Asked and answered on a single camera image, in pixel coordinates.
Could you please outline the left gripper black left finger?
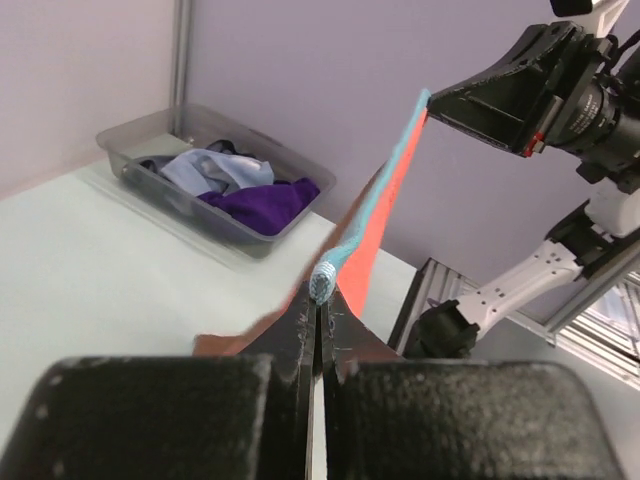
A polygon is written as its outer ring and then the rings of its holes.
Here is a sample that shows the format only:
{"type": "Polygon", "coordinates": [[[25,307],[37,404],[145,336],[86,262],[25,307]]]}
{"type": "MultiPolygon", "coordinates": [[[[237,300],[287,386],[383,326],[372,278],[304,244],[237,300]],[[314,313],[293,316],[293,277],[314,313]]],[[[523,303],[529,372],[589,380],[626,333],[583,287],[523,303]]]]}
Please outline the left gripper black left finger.
{"type": "Polygon", "coordinates": [[[5,479],[307,479],[315,306],[234,356],[71,357],[29,395],[5,479]]]}

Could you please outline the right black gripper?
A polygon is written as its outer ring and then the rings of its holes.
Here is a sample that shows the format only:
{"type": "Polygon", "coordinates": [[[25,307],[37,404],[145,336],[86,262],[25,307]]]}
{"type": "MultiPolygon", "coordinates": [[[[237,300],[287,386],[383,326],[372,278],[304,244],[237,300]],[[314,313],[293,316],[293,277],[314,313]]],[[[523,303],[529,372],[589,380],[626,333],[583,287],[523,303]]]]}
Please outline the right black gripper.
{"type": "Polygon", "coordinates": [[[560,21],[528,26],[485,70],[434,94],[430,116],[499,150],[527,157],[538,141],[564,147],[580,98],[610,57],[610,40],[560,21]]]}

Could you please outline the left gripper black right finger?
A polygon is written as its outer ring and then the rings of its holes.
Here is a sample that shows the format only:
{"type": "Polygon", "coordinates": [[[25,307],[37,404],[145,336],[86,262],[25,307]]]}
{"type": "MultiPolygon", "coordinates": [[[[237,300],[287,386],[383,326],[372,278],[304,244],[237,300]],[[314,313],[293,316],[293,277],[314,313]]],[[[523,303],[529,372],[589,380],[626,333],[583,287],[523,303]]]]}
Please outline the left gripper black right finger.
{"type": "Polygon", "coordinates": [[[406,360],[319,309],[331,479],[621,479],[592,395],[549,362],[406,360]]]}

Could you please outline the brown orange towel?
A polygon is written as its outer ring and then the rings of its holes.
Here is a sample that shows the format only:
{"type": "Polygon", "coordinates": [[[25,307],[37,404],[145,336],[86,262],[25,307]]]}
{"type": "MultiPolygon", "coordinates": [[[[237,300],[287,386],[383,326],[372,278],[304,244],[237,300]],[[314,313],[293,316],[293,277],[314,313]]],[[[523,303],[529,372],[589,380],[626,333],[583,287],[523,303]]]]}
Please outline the brown orange towel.
{"type": "Polygon", "coordinates": [[[305,299],[324,305],[331,294],[338,291],[352,313],[362,313],[389,217],[428,118],[430,97],[429,90],[420,92],[390,158],[370,178],[348,212],[310,258],[278,308],[259,318],[239,335],[197,336],[193,348],[195,356],[239,353],[279,320],[298,293],[305,299]]]}

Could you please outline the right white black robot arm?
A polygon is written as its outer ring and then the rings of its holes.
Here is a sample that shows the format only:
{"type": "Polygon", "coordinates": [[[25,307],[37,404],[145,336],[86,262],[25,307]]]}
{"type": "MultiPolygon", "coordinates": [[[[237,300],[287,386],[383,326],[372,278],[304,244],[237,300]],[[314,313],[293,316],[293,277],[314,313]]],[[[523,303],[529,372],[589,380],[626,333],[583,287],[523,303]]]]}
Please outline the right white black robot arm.
{"type": "Polygon", "coordinates": [[[500,320],[556,287],[603,274],[639,242],[639,38],[613,28],[622,1],[556,1],[494,65],[434,94],[431,117],[528,157],[553,147],[579,160],[589,199],[525,260],[425,311],[403,354],[466,357],[500,320]]]}

